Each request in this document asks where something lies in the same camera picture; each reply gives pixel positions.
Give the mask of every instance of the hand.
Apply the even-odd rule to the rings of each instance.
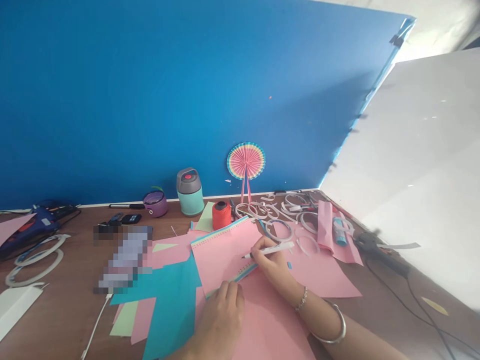
[[[224,281],[203,308],[192,342],[198,358],[231,360],[242,331],[245,299],[235,281]]]
[[[302,300],[304,287],[290,273],[283,251],[274,252],[267,256],[260,251],[260,249],[275,245],[277,244],[272,239],[262,236],[251,248],[251,254],[273,287],[291,306],[296,307]]]

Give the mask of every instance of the orange thread spool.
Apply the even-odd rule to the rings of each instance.
[[[232,207],[228,202],[219,201],[211,209],[213,230],[224,228],[232,223]]]

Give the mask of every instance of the pen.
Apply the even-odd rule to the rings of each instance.
[[[294,246],[295,246],[295,244],[294,244],[293,241],[286,241],[286,242],[281,242],[276,246],[266,247],[266,248],[260,249],[260,252],[263,255],[267,255],[267,254],[276,253],[276,252],[279,252],[279,251],[282,251],[282,250],[290,249],[290,248],[293,248]],[[253,259],[254,257],[252,255],[252,253],[250,252],[247,255],[242,256],[241,258],[242,259]]]

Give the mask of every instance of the yellow paper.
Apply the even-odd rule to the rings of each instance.
[[[433,309],[437,310],[440,314],[443,314],[445,316],[449,316],[449,312],[445,310],[443,306],[438,305],[436,302],[427,299],[426,297],[421,297],[424,302],[426,302],[428,305],[430,305]]]
[[[132,336],[138,304],[138,301],[132,301],[123,305],[115,324],[111,328],[110,336]]]
[[[214,202],[207,202],[203,212],[201,213],[200,220],[195,226],[195,230],[205,231],[211,233],[214,229],[212,224],[212,208],[214,207]]]
[[[153,253],[157,252],[157,251],[162,251],[162,250],[165,250],[165,249],[170,249],[170,248],[173,248],[174,246],[177,246],[178,244],[155,244],[155,246],[153,247]]]

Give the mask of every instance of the bracelet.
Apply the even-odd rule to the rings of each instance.
[[[296,306],[295,308],[295,311],[296,312],[299,312],[305,305],[305,302],[307,301],[307,293],[309,292],[309,290],[307,289],[307,287],[305,286],[303,288],[303,297],[301,298],[301,301],[300,303]]]
[[[330,306],[337,312],[338,316],[340,316],[340,320],[341,320],[341,332],[340,332],[340,335],[334,339],[334,340],[325,340],[325,339],[322,339],[320,337],[318,337],[317,335],[315,335],[313,332],[311,333],[317,340],[320,340],[322,343],[326,343],[326,344],[338,344],[339,342],[341,342],[344,337],[345,337],[345,334],[347,333],[347,324],[345,324],[345,319],[344,319],[344,316],[342,315],[342,312],[340,311],[338,305],[334,304],[333,302],[330,302],[328,300],[325,300],[323,299],[324,301],[326,301],[327,303],[330,304]]]

